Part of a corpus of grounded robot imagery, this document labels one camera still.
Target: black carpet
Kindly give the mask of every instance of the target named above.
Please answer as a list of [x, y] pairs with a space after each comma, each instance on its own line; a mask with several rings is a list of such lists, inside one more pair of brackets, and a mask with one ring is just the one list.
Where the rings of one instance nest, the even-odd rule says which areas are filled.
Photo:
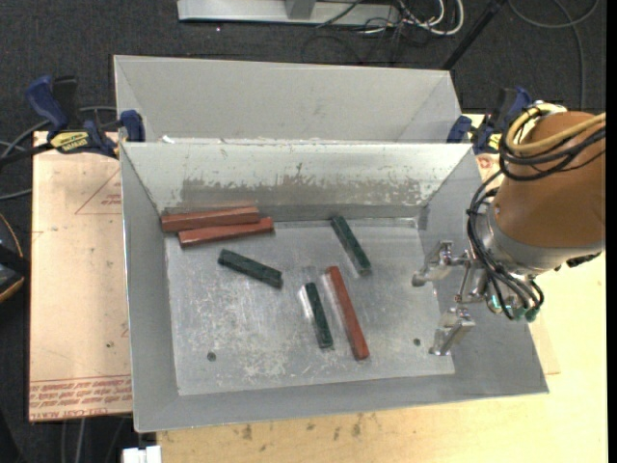
[[[24, 92], [45, 73], [77, 76], [85, 106], [114, 105], [115, 54], [441, 68], [490, 1], [463, 0], [463, 29], [453, 37], [431, 38], [415, 29], [380, 37], [336, 26], [179, 23], [177, 0], [0, 0], [0, 141], [11, 141], [40, 121]], [[559, 7], [552, 0], [512, 1], [520, 13], [553, 25], [569, 21], [564, 11], [577, 20], [596, 2], [558, 0]], [[452, 73], [464, 111], [491, 109], [499, 89], [514, 86], [569, 109], [604, 111], [606, 0], [576, 26], [550, 29], [522, 20], [505, 5]], [[0, 174], [0, 199], [29, 186], [29, 162], [15, 163]], [[29, 256], [30, 197], [0, 201], [0, 213]], [[72, 460], [79, 422], [63, 427], [26, 420], [28, 308], [27, 290], [0, 305], [0, 461], [61, 461], [63, 432], [65, 454]], [[114, 446], [135, 446], [130, 426], [118, 418], [88, 421], [82, 461], [104, 461], [118, 427]]]

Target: metal pole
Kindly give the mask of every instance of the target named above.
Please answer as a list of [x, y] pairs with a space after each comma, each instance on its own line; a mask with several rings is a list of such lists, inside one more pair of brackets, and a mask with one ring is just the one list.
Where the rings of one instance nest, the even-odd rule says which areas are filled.
[[471, 30], [467, 33], [467, 35], [463, 38], [458, 47], [454, 50], [454, 53], [450, 55], [445, 63], [443, 64], [443, 68], [446, 70], [450, 70], [454, 67], [454, 64], [458, 62], [458, 60], [463, 56], [463, 54], [467, 51], [467, 49], [471, 46], [471, 44], [475, 41], [478, 35], [484, 30], [486, 25], [496, 16], [496, 14], [501, 9], [501, 6], [505, 4], [508, 0], [491, 0], [489, 5], [484, 10], [484, 13], [480, 15], [478, 20], [473, 24]]

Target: gray metal tray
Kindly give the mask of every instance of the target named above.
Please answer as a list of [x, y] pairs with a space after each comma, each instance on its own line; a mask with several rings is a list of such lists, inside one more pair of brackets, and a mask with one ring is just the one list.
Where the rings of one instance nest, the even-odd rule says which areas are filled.
[[[155, 431], [547, 390], [526, 324], [482, 304], [451, 357], [428, 354], [461, 270], [411, 278], [439, 239], [467, 248], [480, 177], [445, 144], [461, 111], [447, 71], [115, 57], [117, 104], [147, 142], [121, 149], [134, 422]], [[163, 213], [256, 204], [275, 233], [180, 250]], [[350, 222], [374, 267], [355, 274], [327, 220]], [[282, 289], [216, 264], [229, 248]], [[324, 269], [338, 265], [370, 357], [353, 360]], [[320, 350], [301, 285], [334, 336]]]
[[[312, 156], [315, 150], [317, 157]], [[347, 150], [347, 159], [335, 175], [329, 167], [340, 161], [341, 150]], [[225, 145], [224, 151], [217, 143], [122, 148], [138, 430], [546, 390], [526, 325], [507, 324], [485, 307], [474, 310], [478, 326], [452, 357], [428, 354], [440, 311], [451, 305], [460, 276], [453, 272], [435, 288], [414, 288], [411, 277], [436, 239], [453, 239], [461, 249], [466, 245], [465, 207], [479, 182], [468, 149], [248, 143]], [[407, 162], [391, 163], [397, 156]], [[437, 160], [433, 166], [426, 163], [429, 158]], [[370, 166], [368, 159], [373, 160]], [[297, 173], [303, 163], [308, 179], [322, 174], [317, 186], [328, 186], [334, 177], [340, 190], [320, 193], [304, 177], [282, 176], [292, 169]], [[220, 177], [186, 176], [200, 174], [204, 166]], [[226, 177], [236, 181], [222, 191], [220, 180]], [[362, 183], [369, 178], [372, 185]], [[287, 190], [276, 190], [276, 183], [285, 183]], [[380, 190], [373, 190], [374, 184]], [[349, 187], [356, 187], [353, 197]], [[336, 193], [341, 194], [338, 204], [330, 198]], [[401, 204], [394, 194], [404, 194], [409, 202]], [[275, 232], [184, 250], [175, 236], [161, 232], [164, 211], [185, 210], [187, 201], [205, 209], [233, 200], [264, 208], [275, 219]], [[334, 214], [349, 219], [374, 267], [369, 276], [356, 274], [336, 239], [326, 221]], [[222, 248], [279, 268], [283, 287], [274, 289], [219, 266]], [[371, 351], [366, 361], [354, 360], [323, 281], [330, 265], [341, 268], [357, 308]], [[308, 281], [316, 282], [323, 295], [335, 340], [332, 350], [318, 348], [298, 296]]]

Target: dark green block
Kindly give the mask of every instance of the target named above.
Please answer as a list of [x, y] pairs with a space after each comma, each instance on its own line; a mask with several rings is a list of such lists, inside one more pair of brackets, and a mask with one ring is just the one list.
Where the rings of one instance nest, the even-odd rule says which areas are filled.
[[261, 282], [280, 288], [282, 286], [282, 273], [276, 269], [266, 266], [261, 262], [245, 258], [235, 252], [223, 249], [219, 255], [219, 264], [226, 266], [239, 273], [251, 276]]
[[313, 327], [315, 328], [317, 343], [319, 343], [320, 348], [330, 348], [334, 344], [334, 341], [330, 333], [330, 327], [328, 326], [328, 319], [326, 319], [324, 308], [321, 305], [317, 286], [315, 283], [307, 283], [305, 285], [305, 290], [307, 291], [308, 302], [312, 309], [314, 319]]
[[338, 240], [345, 249], [345, 252], [347, 252], [349, 259], [351, 259], [354, 267], [356, 267], [356, 271], [362, 275], [368, 274], [370, 272], [370, 261], [360, 246], [360, 242], [352, 233], [351, 228], [349, 228], [345, 218], [342, 216], [335, 216], [330, 220], [330, 223], [335, 230]]

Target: red block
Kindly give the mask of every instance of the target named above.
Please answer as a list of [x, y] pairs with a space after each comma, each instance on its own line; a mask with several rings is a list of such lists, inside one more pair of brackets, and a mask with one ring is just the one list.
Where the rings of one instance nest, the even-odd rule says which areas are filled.
[[336, 299], [340, 305], [340, 310], [343, 315], [343, 321], [345, 323], [345, 332], [347, 333], [347, 339], [351, 344], [351, 349], [354, 353], [356, 360], [364, 360], [368, 357], [368, 345], [364, 339], [362, 328], [356, 317], [356, 311], [349, 298], [347, 292], [347, 286], [343, 281], [343, 277], [340, 274], [340, 270], [337, 266], [331, 266], [326, 269], [326, 273], [329, 275], [332, 285], [335, 289]]
[[258, 223], [197, 228], [193, 230], [180, 231], [177, 236], [182, 247], [190, 247], [201, 243], [218, 242], [220, 240], [230, 240], [232, 238], [240, 238], [242, 236], [269, 233], [273, 230], [274, 223], [272, 222], [272, 218], [261, 218]]
[[241, 225], [244, 223], [258, 222], [259, 210], [254, 206], [161, 216], [161, 227], [163, 232], [181, 232], [194, 228], [220, 227], [224, 225]]

